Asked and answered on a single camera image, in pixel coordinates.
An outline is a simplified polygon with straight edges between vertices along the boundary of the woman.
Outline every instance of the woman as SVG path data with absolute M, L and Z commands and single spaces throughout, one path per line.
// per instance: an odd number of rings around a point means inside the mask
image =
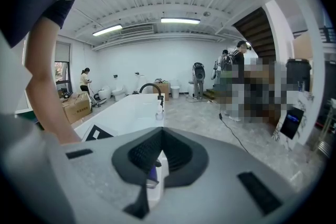
M 90 68 L 88 67 L 82 70 L 82 74 L 80 75 L 80 82 L 79 82 L 80 89 L 84 92 L 88 92 L 88 94 L 90 94 L 88 84 L 92 82 L 92 80 L 88 79 L 89 72 L 90 72 Z

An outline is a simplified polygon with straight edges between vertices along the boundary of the black pants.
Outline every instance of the black pants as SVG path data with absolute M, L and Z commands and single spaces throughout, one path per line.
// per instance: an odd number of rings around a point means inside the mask
M 81 85 L 81 86 L 80 86 L 80 89 L 81 89 L 83 92 L 88 92 L 88 94 L 90 94 L 90 92 L 89 92 L 89 88 L 88 88 L 87 86 L 85 86 L 85 85 Z

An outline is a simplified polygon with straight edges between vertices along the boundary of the person's arm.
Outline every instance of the person's arm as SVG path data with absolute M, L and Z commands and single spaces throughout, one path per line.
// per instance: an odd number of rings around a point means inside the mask
M 69 124 L 51 73 L 52 51 L 60 27 L 42 17 L 30 32 L 26 68 L 33 74 L 27 86 L 31 106 L 43 128 L 56 134 L 61 144 L 79 142 L 80 138 Z

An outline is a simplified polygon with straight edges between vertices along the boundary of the railing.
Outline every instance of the railing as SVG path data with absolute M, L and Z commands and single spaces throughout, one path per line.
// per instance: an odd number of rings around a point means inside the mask
M 307 30 L 293 32 L 294 38 L 301 36 L 306 31 Z M 336 35 L 334 28 L 332 27 L 320 28 L 320 35 L 323 43 L 336 43 Z

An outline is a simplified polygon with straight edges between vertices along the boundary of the soap bottle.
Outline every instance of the soap bottle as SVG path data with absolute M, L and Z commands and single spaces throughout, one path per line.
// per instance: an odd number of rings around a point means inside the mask
M 158 107 L 158 110 L 155 114 L 155 118 L 158 121 L 161 121 L 163 119 L 163 107 L 161 106 L 161 100 L 157 101 L 157 107 Z

